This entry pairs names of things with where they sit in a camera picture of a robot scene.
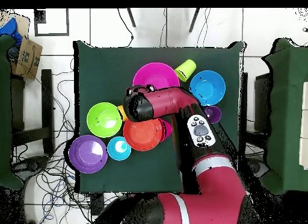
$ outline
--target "magenta bowl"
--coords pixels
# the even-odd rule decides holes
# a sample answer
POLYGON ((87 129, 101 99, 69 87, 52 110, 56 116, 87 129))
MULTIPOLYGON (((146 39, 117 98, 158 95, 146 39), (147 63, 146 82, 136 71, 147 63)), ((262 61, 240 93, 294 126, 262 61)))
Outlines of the magenta bowl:
POLYGON ((175 71, 163 63, 149 63, 139 69, 132 85, 153 85, 155 89, 179 87, 180 81, 175 71))

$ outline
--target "pink bowl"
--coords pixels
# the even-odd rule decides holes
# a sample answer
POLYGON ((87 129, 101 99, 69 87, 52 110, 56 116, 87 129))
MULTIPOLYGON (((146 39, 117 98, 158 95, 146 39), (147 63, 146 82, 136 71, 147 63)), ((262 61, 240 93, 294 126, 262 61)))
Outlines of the pink bowl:
POLYGON ((149 63, 139 69, 132 85, 153 85, 155 89, 179 87, 180 81, 175 71, 163 63, 149 63))
POLYGON ((161 127, 162 127, 162 134, 161 134, 161 139, 159 142, 163 142, 164 140, 166 140, 172 133, 172 126, 169 122, 164 121, 163 119, 158 119, 159 122, 161 123, 161 127))

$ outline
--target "yellow cup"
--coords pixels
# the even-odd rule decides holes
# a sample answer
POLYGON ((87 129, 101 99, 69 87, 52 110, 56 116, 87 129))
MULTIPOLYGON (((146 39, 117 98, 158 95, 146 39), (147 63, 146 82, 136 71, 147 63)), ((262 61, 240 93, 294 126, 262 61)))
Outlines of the yellow cup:
POLYGON ((118 106, 118 109, 119 109, 119 110, 120 110, 120 112, 121 112, 121 115, 122 115, 122 121, 123 121, 123 122, 125 122, 125 121, 128 119, 128 117, 126 116, 126 114, 125 114, 125 112, 124 112, 124 108, 123 108, 123 106, 122 106, 122 105, 118 106))
POLYGON ((181 81, 187 81, 196 69, 196 64, 191 59, 186 60, 174 71, 181 81))

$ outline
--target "green cloth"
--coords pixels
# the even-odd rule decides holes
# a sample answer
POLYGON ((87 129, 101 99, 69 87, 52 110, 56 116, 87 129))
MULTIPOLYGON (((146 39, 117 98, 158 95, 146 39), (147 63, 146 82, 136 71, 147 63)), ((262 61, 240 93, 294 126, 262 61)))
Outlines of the green cloth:
POLYGON ((265 56, 273 72, 271 135, 267 163, 271 171, 261 181, 274 194, 308 191, 308 171, 299 165, 303 83, 308 81, 308 48, 279 39, 265 56))
MULTIPOLYGON (((177 68, 187 59, 196 65, 193 75, 203 70, 218 72, 226 82, 226 94, 218 104, 221 124, 238 147, 239 53, 242 42, 223 48, 91 48, 78 42, 80 135, 91 134, 86 116, 99 102, 122 105, 125 90, 131 87, 143 65, 162 62, 177 68)), ((188 88, 191 78, 181 86, 188 88)), ((122 129, 116 135, 123 135, 122 129)), ((107 145, 110 138, 103 138, 107 145)), ((132 150, 127 160, 108 158, 106 165, 93 174, 80 174, 80 192, 169 192, 182 191, 172 137, 152 150, 132 150)))
POLYGON ((18 190, 23 182, 14 176, 10 170, 12 162, 12 109, 11 109, 11 66, 7 60, 7 51, 15 44, 14 38, 8 35, 0 36, 0 186, 18 190))

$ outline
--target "cardboard box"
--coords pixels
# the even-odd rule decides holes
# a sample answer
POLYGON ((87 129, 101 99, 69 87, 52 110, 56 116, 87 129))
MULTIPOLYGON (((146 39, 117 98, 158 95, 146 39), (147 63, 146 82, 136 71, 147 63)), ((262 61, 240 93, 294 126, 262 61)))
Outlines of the cardboard box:
POLYGON ((23 37, 17 64, 11 62, 12 74, 35 79, 43 47, 28 38, 30 21, 27 17, 1 11, 0 26, 5 25, 12 17, 17 22, 17 32, 23 37))

